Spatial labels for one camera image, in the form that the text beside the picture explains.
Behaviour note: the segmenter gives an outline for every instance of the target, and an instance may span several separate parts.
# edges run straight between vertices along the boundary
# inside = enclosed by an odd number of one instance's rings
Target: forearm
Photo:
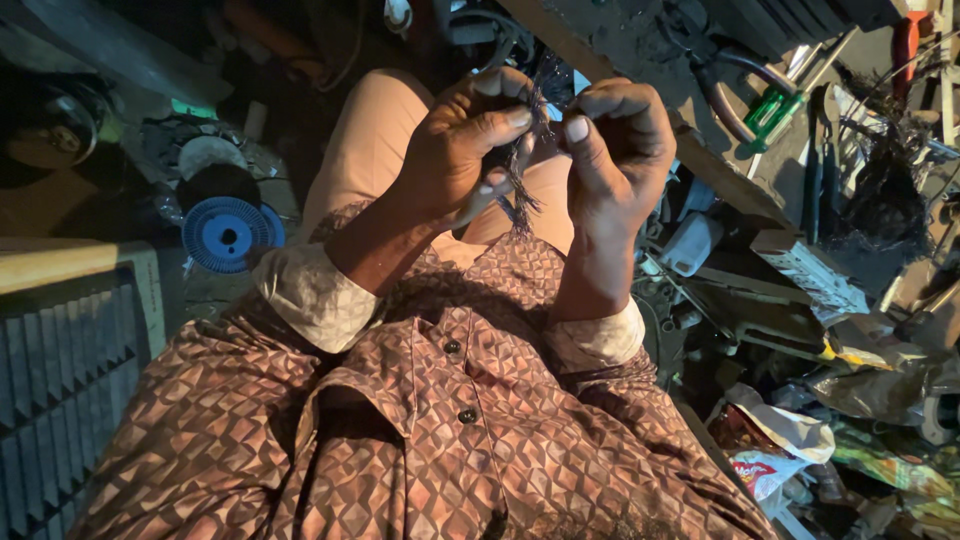
[[[386,296],[438,235],[405,210],[388,190],[324,246],[341,273],[377,297]]]
[[[634,276],[632,238],[598,239],[574,232],[550,324],[615,315],[630,300]]]

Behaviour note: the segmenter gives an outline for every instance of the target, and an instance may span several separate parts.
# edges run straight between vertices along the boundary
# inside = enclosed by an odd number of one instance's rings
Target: black grille
[[[0,538],[70,528],[149,361],[145,329],[123,269],[0,296]]]

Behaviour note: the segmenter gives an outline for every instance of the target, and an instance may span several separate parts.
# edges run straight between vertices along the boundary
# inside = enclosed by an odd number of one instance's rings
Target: man
[[[519,240],[481,159],[522,136],[536,154],[531,85],[497,69],[434,102],[368,75],[308,197],[312,242],[265,255],[254,292],[146,368],[71,536],[775,538],[641,346],[634,240],[676,145],[659,96],[613,79],[577,98],[572,158],[526,170],[543,212]]]

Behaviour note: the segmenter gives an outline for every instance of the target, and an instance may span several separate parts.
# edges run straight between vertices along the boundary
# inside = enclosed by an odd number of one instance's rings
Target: brown patterned shirt
[[[546,328],[563,259],[428,249],[377,301],[271,252],[144,370],[70,537],[776,538],[654,385],[636,305]]]

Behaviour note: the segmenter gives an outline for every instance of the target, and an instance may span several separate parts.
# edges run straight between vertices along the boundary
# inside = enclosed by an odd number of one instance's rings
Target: shirt cuff
[[[643,317],[631,298],[622,311],[593,321],[559,323],[544,333],[561,360],[561,374],[615,367],[643,345]]]
[[[323,244],[273,250],[263,256],[252,276],[276,313],[328,353],[352,347],[380,303],[337,270]]]

